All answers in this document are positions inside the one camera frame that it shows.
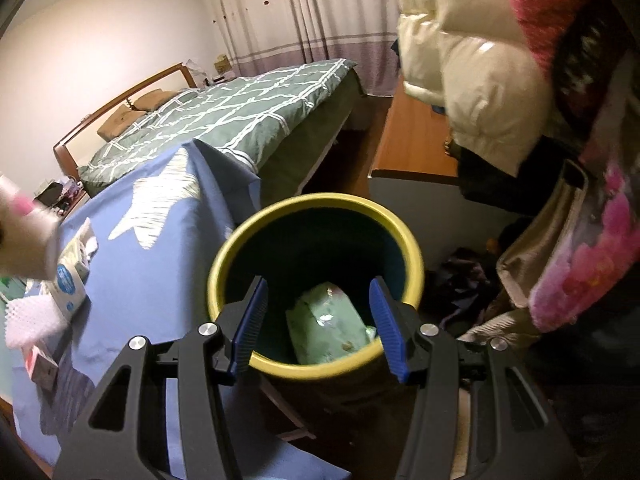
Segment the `green wet wipes pack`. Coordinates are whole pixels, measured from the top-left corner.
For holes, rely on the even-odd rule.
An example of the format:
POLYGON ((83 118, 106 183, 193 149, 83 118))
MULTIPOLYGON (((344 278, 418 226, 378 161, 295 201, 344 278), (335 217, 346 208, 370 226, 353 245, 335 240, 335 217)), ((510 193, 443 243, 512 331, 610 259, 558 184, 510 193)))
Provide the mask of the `green wet wipes pack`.
POLYGON ((302 365, 351 356, 378 334, 374 326, 363 323, 349 296, 332 283, 305 292, 285 315, 296 359, 302 365))

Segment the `pink strawberry milk carton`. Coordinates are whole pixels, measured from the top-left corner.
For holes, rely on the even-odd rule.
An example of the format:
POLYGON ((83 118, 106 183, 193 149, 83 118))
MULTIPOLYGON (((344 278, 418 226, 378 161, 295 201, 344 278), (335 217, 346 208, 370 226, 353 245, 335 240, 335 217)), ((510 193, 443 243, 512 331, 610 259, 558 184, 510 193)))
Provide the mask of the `pink strawberry milk carton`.
POLYGON ((34 344, 23 350, 23 358, 29 379, 44 391, 52 391, 58 377, 58 363, 47 349, 34 344))

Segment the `white foam net sleeve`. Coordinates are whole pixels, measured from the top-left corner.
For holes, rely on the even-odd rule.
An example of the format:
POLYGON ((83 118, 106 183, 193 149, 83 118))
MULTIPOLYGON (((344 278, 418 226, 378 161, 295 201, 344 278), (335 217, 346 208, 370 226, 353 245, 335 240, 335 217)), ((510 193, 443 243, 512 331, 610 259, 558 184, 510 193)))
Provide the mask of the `white foam net sleeve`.
POLYGON ((51 295, 27 296, 6 306, 4 340, 9 349, 30 347, 64 332, 68 321, 51 295))

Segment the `white yogurt cup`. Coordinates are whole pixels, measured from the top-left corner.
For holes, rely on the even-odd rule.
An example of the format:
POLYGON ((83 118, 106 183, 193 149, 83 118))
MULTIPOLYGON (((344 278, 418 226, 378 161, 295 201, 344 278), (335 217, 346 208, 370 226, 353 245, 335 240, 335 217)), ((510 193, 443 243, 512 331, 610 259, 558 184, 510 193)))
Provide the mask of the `white yogurt cup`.
POLYGON ((52 280, 60 255, 60 219, 1 175, 1 276, 52 280))

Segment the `wooden desk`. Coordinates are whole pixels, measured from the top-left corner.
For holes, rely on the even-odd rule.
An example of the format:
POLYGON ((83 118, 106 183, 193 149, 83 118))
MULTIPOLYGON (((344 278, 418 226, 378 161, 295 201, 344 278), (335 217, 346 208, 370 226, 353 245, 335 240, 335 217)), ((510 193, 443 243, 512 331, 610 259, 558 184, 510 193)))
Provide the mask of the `wooden desk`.
POLYGON ((444 115, 397 87, 369 172, 370 199, 393 211, 413 232, 428 270, 457 248, 498 252, 498 237, 514 214, 466 200, 457 161, 444 150, 444 115))

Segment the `white green medicine box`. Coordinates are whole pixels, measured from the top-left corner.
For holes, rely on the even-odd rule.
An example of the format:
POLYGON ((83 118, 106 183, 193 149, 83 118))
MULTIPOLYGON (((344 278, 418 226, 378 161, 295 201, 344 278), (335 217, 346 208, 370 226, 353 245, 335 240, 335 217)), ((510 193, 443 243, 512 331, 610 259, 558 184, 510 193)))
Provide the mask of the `white green medicine box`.
POLYGON ((85 218, 79 230, 62 250, 55 268, 54 279, 46 284, 46 291, 64 318, 70 321, 87 298, 86 281, 90 264, 99 249, 91 219, 85 218))

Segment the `floral bag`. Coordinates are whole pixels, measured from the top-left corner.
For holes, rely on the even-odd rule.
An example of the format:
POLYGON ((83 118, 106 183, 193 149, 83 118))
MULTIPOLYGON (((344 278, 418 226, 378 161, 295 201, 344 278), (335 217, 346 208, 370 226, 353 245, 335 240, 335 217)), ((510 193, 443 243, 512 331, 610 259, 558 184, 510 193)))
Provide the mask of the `floral bag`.
POLYGON ((573 323, 639 261, 639 215, 628 177, 609 162, 600 186, 561 179, 550 200, 498 260, 515 307, 543 333, 573 323))

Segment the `bed with green quilt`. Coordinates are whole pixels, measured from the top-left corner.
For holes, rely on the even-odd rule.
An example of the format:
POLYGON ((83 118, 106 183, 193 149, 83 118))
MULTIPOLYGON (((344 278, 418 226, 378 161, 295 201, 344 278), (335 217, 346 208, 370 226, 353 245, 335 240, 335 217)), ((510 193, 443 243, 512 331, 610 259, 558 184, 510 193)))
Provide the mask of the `bed with green quilt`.
POLYGON ((163 152, 199 140, 260 177, 268 206, 302 192, 361 96, 348 58, 186 89, 99 148, 79 177, 96 195, 163 152))

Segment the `white nightstand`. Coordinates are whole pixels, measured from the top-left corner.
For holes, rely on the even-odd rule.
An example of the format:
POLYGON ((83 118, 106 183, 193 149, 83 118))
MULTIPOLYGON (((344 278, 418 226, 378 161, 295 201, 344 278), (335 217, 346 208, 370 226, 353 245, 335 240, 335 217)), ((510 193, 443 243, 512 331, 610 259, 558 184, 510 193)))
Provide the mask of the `white nightstand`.
POLYGON ((85 205, 88 200, 90 200, 90 195, 86 191, 81 191, 73 198, 63 198, 53 207, 53 211, 58 215, 58 218, 64 220, 76 209, 85 205))

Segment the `left brown pillow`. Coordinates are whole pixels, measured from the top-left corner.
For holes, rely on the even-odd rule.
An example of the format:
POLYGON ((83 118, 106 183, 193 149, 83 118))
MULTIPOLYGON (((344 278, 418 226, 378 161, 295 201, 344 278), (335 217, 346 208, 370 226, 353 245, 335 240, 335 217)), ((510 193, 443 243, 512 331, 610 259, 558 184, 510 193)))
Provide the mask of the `left brown pillow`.
POLYGON ((99 126, 96 133, 105 142, 120 136, 125 130, 132 126, 138 119, 145 116, 146 113, 142 110, 134 110, 127 105, 121 105, 111 114, 107 120, 99 126))

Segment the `brown pillow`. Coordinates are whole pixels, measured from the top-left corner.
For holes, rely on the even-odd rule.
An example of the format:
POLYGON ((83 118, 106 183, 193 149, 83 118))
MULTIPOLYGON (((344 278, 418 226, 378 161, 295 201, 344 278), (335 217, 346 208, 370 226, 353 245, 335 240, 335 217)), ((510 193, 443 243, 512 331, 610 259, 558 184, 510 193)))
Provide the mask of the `brown pillow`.
POLYGON ((105 142, 120 136, 125 130, 132 126, 138 119, 145 116, 146 113, 142 110, 134 110, 127 105, 121 105, 111 114, 107 120, 99 126, 96 133, 105 142))
POLYGON ((178 96, 178 94, 178 91, 152 90, 143 96, 139 96, 132 103, 132 108, 134 110, 142 110, 142 112, 154 112, 154 110, 157 110, 175 96, 178 96))

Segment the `wooden headboard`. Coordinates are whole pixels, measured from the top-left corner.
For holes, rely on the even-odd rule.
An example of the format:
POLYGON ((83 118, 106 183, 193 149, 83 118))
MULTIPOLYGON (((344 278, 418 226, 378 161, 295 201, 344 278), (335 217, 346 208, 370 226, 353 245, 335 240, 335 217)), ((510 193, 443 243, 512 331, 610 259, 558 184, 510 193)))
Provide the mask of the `wooden headboard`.
POLYGON ((97 110, 81 119, 68 133, 53 145, 53 154, 62 174, 79 179, 78 167, 84 166, 106 141, 98 135, 98 129, 122 105, 131 104, 152 90, 182 90, 196 88, 190 70, 182 63, 169 66, 159 73, 143 79, 133 87, 111 99, 97 110))

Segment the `tissue box on far nightstand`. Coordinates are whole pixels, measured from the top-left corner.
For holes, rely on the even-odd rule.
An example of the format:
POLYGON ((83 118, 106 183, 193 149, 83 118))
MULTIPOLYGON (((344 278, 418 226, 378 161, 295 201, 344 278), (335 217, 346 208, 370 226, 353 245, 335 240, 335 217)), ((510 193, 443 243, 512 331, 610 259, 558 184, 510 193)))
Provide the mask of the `tissue box on far nightstand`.
POLYGON ((218 55, 214 62, 214 67, 218 75, 223 75, 230 72, 230 70, 232 70, 232 64, 228 58, 228 55, 218 55))

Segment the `cream puffer jacket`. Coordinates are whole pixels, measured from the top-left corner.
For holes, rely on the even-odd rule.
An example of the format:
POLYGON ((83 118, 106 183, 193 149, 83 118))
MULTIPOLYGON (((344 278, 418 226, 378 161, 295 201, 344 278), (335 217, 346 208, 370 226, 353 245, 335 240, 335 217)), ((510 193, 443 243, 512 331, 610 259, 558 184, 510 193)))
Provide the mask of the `cream puffer jacket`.
POLYGON ((541 136, 551 87, 509 0, 399 0, 405 92, 442 107, 454 143, 515 176, 541 136))

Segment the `pink white curtain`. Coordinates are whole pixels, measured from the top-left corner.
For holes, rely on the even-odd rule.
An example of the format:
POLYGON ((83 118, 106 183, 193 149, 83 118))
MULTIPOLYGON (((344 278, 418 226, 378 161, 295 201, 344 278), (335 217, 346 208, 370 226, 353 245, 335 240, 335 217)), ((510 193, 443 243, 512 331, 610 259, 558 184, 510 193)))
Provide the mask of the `pink white curtain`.
POLYGON ((238 75, 348 58, 370 96, 391 96, 397 0, 205 0, 221 52, 238 75))

